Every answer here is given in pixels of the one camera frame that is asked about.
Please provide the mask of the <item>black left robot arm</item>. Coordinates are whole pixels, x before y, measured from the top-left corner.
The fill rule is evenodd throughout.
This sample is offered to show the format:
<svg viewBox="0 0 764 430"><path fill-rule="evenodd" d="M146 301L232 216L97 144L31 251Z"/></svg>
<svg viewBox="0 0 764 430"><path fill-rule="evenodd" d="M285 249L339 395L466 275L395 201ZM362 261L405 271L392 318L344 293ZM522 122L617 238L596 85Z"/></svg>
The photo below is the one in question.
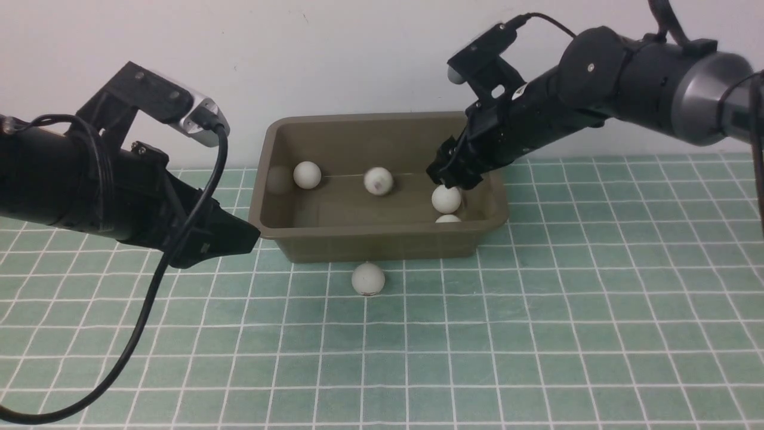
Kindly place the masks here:
<svg viewBox="0 0 764 430"><path fill-rule="evenodd" d="M81 125L66 134L38 127L2 134L2 216L166 251L202 191L170 174L161 150L142 143L123 150L136 114L128 109L91 121L112 163L109 231L100 229L96 164Z"/></svg>

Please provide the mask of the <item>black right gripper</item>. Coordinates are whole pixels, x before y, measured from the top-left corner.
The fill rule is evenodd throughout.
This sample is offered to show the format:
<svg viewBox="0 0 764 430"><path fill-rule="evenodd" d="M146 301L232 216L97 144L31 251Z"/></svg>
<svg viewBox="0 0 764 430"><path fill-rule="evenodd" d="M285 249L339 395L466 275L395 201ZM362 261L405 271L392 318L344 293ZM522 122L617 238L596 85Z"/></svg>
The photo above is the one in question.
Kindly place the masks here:
<svg viewBox="0 0 764 430"><path fill-rule="evenodd" d="M466 136L449 137L426 173L436 185L472 190L485 173L597 124L597 93L559 84L525 84L518 98L509 91L497 104L470 112Z"/></svg>

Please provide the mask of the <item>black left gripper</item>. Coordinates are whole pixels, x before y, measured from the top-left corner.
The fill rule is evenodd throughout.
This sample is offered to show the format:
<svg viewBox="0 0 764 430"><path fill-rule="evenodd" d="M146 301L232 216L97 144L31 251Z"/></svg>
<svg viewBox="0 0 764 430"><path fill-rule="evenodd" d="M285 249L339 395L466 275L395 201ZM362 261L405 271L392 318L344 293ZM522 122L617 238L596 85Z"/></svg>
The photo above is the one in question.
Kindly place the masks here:
<svg viewBox="0 0 764 430"><path fill-rule="evenodd" d="M183 225L202 194L167 169L169 157L140 141L114 160L115 227L113 237L132 247L163 250ZM168 266L188 269L218 257L250 253L260 231L211 199L191 228L191 236L170 250Z"/></svg>

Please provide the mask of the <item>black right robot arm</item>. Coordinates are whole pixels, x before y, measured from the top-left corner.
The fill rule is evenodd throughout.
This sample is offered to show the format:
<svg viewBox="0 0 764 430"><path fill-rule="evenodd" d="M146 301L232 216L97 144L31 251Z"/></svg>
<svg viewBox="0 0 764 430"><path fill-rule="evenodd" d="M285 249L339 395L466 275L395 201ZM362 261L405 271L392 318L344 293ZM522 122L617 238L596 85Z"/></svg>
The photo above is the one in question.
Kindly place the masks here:
<svg viewBox="0 0 764 430"><path fill-rule="evenodd" d="M526 82L501 57L525 21L494 25L448 60L450 79L469 84L477 101L426 170L437 185L475 188L485 173L608 119L696 146L733 138L762 156L762 75L740 55L712 40L681 47L601 26L579 33L556 66Z"/></svg>

